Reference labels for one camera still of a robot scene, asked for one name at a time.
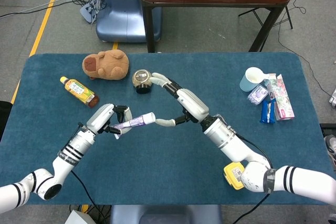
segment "blue package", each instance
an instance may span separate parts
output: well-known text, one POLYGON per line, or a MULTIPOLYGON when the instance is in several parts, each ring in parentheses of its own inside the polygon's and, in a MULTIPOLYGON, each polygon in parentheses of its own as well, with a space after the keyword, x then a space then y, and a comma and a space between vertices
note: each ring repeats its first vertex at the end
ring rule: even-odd
POLYGON ((263 110, 261 111, 261 123, 275 123, 274 102, 275 99, 271 101, 262 101, 263 110))

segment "yellow device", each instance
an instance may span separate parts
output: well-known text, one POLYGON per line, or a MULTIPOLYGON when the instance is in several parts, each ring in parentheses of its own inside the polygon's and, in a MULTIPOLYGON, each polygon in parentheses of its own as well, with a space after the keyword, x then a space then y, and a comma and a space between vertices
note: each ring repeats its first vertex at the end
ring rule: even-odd
POLYGON ((243 172, 244 167, 240 162, 231 163, 224 167, 224 177, 226 181, 236 190, 240 190, 244 187, 242 181, 240 180, 243 172))

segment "pink box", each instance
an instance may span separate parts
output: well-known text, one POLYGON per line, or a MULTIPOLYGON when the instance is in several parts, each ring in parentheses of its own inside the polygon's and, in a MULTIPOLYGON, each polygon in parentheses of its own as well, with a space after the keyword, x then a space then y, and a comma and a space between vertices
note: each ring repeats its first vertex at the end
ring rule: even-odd
POLYGON ((274 114, 277 121, 293 119, 294 112, 282 75, 279 75, 277 78, 275 75, 271 75, 271 78, 274 79, 267 80, 266 86, 271 100, 276 99, 274 114))

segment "plastic bottle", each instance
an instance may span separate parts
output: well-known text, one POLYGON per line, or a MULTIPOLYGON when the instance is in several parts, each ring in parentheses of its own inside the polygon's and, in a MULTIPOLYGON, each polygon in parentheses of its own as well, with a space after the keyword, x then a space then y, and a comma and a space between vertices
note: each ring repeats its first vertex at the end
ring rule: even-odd
POLYGON ((65 76, 62 76, 60 81, 64 84, 64 88, 67 91, 90 108, 94 107, 99 102, 99 97, 79 81, 68 79, 65 76))

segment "table leg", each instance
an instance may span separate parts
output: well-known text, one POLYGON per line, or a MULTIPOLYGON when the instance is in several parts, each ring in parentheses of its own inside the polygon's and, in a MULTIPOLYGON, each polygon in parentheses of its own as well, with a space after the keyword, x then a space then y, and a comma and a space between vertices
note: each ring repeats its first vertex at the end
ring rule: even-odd
POLYGON ((146 33, 147 51, 155 52, 152 8, 148 6, 143 6, 142 14, 143 14, 143 23, 145 26, 145 33, 146 33))
POLYGON ((262 43, 267 38, 269 31, 272 29, 274 23, 277 21, 278 17, 280 16, 282 10, 284 9, 284 6, 282 7, 273 7, 270 8, 271 11, 268 14, 264 25, 261 27, 257 37, 255 38, 249 52, 257 52, 262 45, 262 43))

